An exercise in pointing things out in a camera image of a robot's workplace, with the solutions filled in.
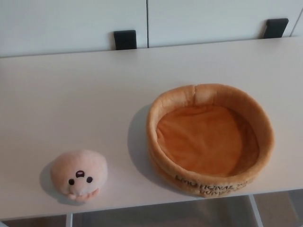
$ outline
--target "cabinet door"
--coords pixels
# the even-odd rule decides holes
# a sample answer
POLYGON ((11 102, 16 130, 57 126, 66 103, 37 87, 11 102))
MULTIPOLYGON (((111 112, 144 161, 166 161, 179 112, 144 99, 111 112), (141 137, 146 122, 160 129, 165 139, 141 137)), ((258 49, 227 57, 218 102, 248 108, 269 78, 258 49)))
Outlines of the cabinet door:
POLYGON ((0 0, 0 57, 110 50, 128 29, 147 46, 145 0, 0 0))
POLYGON ((288 18, 289 36, 301 0, 149 0, 150 47, 256 39, 265 22, 288 18))
POLYGON ((298 19, 297 24, 295 25, 292 36, 303 36, 303 16, 302 13, 298 19))

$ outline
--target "orange plush bed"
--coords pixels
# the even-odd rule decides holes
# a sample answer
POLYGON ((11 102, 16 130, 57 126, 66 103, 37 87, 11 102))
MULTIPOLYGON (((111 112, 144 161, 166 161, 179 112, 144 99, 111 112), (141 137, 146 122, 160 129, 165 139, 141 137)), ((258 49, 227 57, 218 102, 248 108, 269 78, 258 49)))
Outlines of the orange plush bed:
POLYGON ((249 95, 221 84, 160 95, 147 119, 157 172, 191 194, 218 197, 250 183, 270 158, 270 121, 249 95))

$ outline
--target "stuffed animal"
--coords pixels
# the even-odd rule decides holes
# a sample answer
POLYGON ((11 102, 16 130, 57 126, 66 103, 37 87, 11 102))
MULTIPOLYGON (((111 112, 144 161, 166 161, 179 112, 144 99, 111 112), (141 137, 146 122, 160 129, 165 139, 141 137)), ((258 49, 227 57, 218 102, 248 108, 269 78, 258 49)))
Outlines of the stuffed animal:
POLYGON ((51 179, 55 188, 71 200, 88 201, 99 194, 107 180, 107 162, 91 150, 66 152, 54 161, 51 179))

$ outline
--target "white table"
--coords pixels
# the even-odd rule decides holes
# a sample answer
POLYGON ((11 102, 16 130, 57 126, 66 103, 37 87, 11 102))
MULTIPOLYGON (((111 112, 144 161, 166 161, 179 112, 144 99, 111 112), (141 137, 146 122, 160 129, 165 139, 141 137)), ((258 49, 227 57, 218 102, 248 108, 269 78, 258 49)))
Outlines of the white table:
POLYGON ((150 103, 187 84, 236 86, 271 118, 269 165, 231 196, 301 189, 302 74, 303 38, 0 59, 0 219, 199 199, 167 186, 146 155, 150 103), (53 191, 47 171, 78 148, 109 165, 101 195, 80 206, 53 191))

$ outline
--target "peach plush toy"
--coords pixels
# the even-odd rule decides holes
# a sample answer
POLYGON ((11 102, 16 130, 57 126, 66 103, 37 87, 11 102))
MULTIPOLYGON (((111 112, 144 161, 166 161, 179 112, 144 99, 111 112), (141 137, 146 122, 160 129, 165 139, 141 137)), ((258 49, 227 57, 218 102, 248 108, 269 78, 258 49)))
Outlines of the peach plush toy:
POLYGON ((51 167, 55 188, 75 201, 88 201, 99 194, 107 180, 107 162, 98 152, 76 150, 63 153, 51 167))

